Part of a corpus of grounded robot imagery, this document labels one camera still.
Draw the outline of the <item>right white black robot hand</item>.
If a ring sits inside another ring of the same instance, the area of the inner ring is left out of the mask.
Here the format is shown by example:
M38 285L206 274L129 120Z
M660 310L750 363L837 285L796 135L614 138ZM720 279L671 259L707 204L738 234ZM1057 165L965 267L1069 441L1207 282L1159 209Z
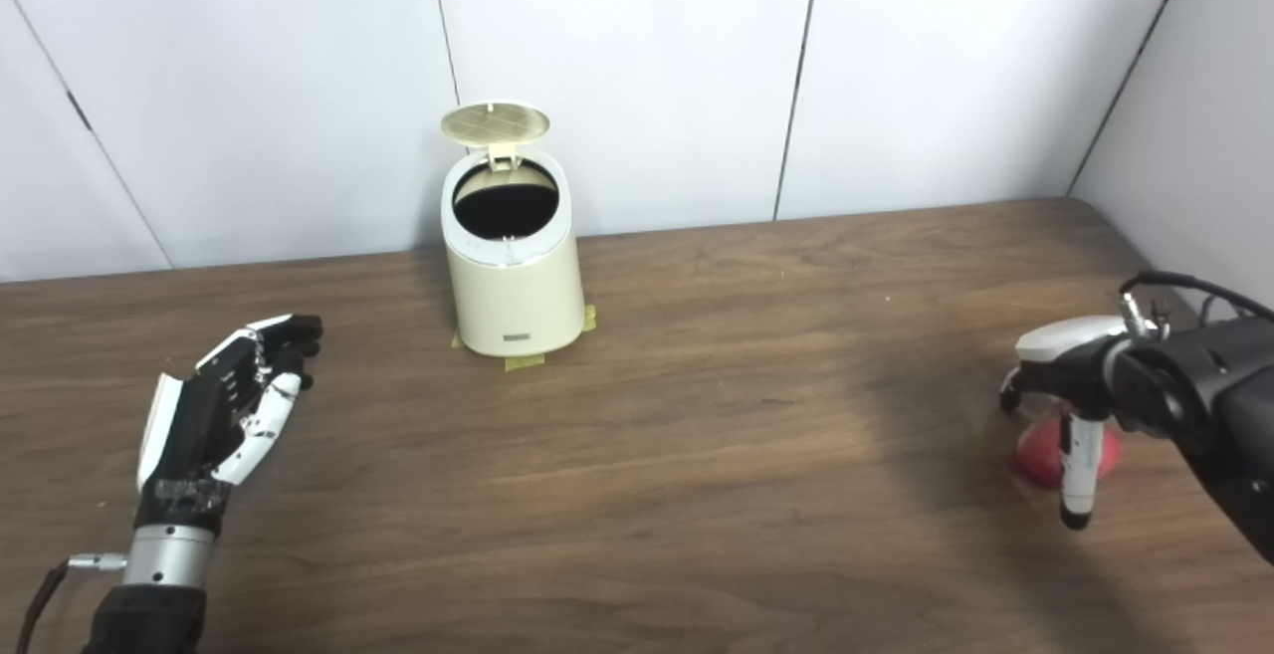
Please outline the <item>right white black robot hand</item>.
M1071 532L1087 529L1094 512L1105 422L1113 409L1108 362L1129 344L1120 317L1074 317L1034 328L1015 340L1015 367L1001 380L1001 412L1018 409L1026 394L1061 403L1059 512Z

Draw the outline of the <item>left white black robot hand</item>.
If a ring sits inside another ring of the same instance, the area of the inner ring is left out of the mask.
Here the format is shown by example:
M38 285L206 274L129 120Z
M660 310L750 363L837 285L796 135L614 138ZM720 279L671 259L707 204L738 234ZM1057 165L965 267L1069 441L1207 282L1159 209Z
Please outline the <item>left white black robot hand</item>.
M141 432L132 528L220 535L229 497L273 451L321 351L318 315L248 323L208 351L189 376L161 374Z

